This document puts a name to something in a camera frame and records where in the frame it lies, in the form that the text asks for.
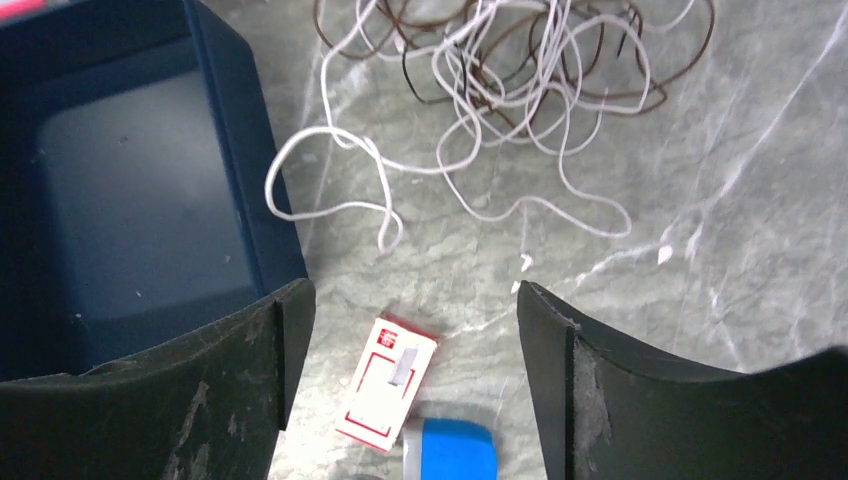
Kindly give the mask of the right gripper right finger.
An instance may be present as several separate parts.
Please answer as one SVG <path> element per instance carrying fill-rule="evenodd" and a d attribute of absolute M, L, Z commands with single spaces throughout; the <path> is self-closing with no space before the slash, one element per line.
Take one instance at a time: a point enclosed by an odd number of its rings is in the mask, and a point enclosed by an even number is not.
<path fill-rule="evenodd" d="M 525 281 L 517 320 L 550 479 L 843 479 L 847 350 L 759 373 L 700 364 Z"/>

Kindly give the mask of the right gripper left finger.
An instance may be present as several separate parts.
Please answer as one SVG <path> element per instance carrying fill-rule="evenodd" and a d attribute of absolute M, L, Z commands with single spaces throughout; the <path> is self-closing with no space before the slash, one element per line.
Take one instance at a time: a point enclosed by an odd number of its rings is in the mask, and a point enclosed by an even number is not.
<path fill-rule="evenodd" d="M 299 279 L 79 375 L 1 385 L 5 479 L 264 479 L 316 315 Z"/>

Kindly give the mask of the navy blue tray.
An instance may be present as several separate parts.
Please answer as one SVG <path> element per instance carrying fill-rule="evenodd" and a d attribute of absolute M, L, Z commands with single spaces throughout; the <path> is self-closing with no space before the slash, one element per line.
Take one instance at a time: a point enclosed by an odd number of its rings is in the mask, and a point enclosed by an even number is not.
<path fill-rule="evenodd" d="M 306 274 L 248 43 L 198 1 L 1 27 L 1 377 L 85 372 Z"/>

